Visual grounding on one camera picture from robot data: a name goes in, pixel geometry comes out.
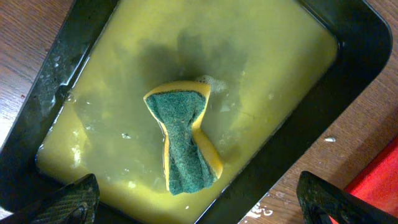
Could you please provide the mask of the green and yellow sponge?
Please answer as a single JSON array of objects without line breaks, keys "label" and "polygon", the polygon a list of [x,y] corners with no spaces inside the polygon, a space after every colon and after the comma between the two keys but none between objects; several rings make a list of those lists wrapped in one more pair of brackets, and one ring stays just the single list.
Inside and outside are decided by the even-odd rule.
[{"label": "green and yellow sponge", "polygon": [[223,173],[221,157],[201,129],[210,95],[209,84],[178,81],[143,97],[164,135],[164,174],[172,195],[209,188]]}]

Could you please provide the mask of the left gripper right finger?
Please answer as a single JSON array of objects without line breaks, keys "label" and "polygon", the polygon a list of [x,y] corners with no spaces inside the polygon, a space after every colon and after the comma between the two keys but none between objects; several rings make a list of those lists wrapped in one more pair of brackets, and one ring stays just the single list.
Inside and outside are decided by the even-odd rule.
[{"label": "left gripper right finger", "polygon": [[300,174],[296,189],[306,224],[397,223],[397,218],[349,194],[309,171]]}]

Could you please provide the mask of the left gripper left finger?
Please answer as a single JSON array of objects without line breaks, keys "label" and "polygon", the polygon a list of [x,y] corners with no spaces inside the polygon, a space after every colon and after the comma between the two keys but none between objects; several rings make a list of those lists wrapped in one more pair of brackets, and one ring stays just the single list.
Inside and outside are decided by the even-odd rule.
[{"label": "left gripper left finger", "polygon": [[100,202],[94,174],[87,174],[1,220],[1,224],[92,224]]}]

